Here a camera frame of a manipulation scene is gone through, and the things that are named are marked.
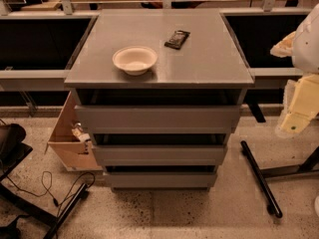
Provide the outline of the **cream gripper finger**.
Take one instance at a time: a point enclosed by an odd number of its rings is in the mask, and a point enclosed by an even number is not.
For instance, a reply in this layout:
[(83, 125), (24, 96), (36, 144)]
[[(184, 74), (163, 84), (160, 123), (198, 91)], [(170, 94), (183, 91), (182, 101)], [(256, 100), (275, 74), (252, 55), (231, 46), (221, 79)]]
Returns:
[(298, 81), (289, 80), (284, 89), (283, 110), (275, 133), (293, 137), (303, 131), (319, 114), (319, 76), (309, 74)]

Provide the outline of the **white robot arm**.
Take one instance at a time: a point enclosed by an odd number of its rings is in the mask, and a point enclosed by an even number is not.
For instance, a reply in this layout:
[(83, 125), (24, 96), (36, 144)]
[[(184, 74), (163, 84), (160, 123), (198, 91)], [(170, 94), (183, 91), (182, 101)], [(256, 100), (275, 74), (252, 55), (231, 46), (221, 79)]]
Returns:
[(292, 137), (319, 114), (319, 4), (294, 32), (271, 48), (270, 54), (290, 57), (293, 67), (303, 72), (298, 81), (289, 80), (285, 86), (284, 108), (275, 130), (280, 137)]

